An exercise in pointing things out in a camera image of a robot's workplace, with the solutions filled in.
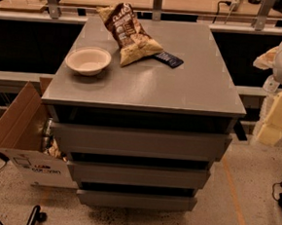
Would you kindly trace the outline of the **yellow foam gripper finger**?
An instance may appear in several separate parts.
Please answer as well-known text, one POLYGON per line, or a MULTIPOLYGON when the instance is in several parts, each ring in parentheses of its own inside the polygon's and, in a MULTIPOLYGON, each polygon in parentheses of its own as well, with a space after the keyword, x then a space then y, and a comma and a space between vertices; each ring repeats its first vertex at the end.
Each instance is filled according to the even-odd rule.
POLYGON ((264 145, 275 145, 282 137, 282 92, 274 97, 256 139, 264 145))
POLYGON ((278 46, 263 53, 253 61, 253 65, 259 69, 272 69, 277 50, 278 46))

